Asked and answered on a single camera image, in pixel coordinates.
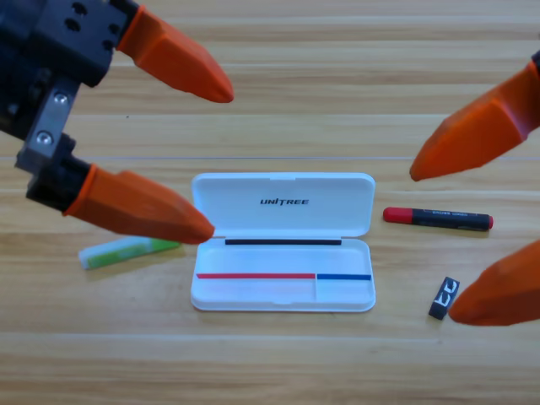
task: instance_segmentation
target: red line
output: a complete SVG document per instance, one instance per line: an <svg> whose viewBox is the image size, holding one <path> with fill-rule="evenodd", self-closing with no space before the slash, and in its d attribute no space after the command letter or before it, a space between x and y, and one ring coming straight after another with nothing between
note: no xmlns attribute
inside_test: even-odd
<svg viewBox="0 0 540 405"><path fill-rule="evenodd" d="M199 273L198 278L315 278L314 273Z"/></svg>

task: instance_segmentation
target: blue line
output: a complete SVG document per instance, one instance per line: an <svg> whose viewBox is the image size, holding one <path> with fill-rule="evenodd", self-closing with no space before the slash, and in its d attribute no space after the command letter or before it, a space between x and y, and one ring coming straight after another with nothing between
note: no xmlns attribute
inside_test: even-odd
<svg viewBox="0 0 540 405"><path fill-rule="evenodd" d="M317 280L366 280L370 281L369 274L317 274Z"/></svg>

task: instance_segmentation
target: wooden table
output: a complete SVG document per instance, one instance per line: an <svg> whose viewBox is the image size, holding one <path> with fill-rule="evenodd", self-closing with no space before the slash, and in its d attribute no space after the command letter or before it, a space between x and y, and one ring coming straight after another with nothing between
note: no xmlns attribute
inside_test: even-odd
<svg viewBox="0 0 540 405"><path fill-rule="evenodd" d="M538 0L153 0L203 43L236 99L175 92L117 55L82 89L78 156L191 198L208 171L362 171L377 181L365 314L203 313L195 247L85 273L80 249L117 239L24 198L20 143L0 158L0 403L533 404L540 324L427 317L445 276L465 289L540 237L540 139L482 169L413 183L447 115L540 48ZM494 215L489 236L386 224L409 206Z"/></svg>

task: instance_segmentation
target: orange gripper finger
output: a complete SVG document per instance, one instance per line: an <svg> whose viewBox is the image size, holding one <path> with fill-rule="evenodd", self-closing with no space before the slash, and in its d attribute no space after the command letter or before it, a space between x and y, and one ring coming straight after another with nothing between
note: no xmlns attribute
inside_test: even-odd
<svg viewBox="0 0 540 405"><path fill-rule="evenodd" d="M459 323L492 327L540 319L540 240L486 269L448 315Z"/></svg>
<svg viewBox="0 0 540 405"><path fill-rule="evenodd" d="M540 127L540 76L534 62L446 118L410 169L415 181L478 168Z"/></svg>
<svg viewBox="0 0 540 405"><path fill-rule="evenodd" d="M229 103L235 97L229 78L210 54L144 5L116 49L173 89L217 103Z"/></svg>
<svg viewBox="0 0 540 405"><path fill-rule="evenodd" d="M199 244L214 227L184 197L130 171L92 165L77 199L63 213L123 235Z"/></svg>

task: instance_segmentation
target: red marker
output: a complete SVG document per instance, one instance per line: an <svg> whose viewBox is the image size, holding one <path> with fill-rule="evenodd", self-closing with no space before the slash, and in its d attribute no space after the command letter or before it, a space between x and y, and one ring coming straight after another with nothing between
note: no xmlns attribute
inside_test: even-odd
<svg viewBox="0 0 540 405"><path fill-rule="evenodd" d="M386 208L382 214L386 222L452 228L456 230L490 230L493 217L485 213L456 213L417 208Z"/></svg>

